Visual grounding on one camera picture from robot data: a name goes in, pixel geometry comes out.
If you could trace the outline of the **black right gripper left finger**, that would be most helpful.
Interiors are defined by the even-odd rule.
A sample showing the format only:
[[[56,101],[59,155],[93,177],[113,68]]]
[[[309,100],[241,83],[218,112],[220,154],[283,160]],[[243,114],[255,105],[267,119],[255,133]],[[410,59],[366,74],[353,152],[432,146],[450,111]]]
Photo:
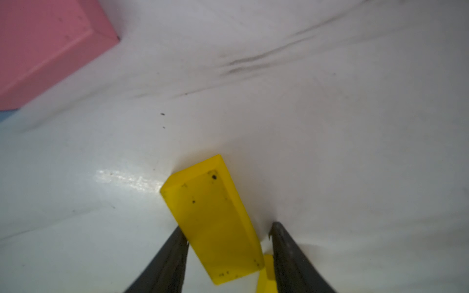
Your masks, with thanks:
[[[189,242],[178,227],[125,293],[181,293]]]

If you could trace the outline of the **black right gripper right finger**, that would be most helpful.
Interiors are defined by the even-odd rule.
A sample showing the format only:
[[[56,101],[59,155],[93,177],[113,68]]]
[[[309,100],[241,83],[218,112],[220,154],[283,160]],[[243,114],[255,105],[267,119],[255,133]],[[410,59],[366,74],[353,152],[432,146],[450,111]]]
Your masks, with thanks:
[[[278,292],[336,293],[280,222],[272,223],[269,238],[273,245]]]

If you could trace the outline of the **yellow angled block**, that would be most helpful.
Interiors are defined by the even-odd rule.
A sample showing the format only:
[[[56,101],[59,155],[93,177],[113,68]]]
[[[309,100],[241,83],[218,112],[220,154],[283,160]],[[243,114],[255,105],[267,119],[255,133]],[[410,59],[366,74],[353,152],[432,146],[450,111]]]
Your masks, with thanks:
[[[265,267],[260,271],[256,293],[278,293],[274,270],[274,257],[264,255]]]

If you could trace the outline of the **yellow rectangular block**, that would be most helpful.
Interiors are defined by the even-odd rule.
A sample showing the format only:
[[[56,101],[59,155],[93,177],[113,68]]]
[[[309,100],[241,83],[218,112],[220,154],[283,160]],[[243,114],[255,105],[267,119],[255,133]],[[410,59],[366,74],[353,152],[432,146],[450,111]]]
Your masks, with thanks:
[[[214,284],[264,268],[260,240],[221,155],[172,174],[160,193]]]

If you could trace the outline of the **pink block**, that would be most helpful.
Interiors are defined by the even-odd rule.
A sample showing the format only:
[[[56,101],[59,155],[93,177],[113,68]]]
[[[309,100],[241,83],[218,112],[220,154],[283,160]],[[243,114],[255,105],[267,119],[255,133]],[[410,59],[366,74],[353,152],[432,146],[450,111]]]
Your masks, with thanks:
[[[1,1],[1,110],[23,107],[118,42],[98,1]]]

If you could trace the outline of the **blue block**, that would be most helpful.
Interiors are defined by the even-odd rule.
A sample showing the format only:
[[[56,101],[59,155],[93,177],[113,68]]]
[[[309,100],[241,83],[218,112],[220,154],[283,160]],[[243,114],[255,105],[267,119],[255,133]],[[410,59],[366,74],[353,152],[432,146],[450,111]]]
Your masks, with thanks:
[[[0,122],[5,121],[9,117],[11,117],[13,114],[15,114],[17,110],[11,110],[11,111],[1,111],[0,112]]]

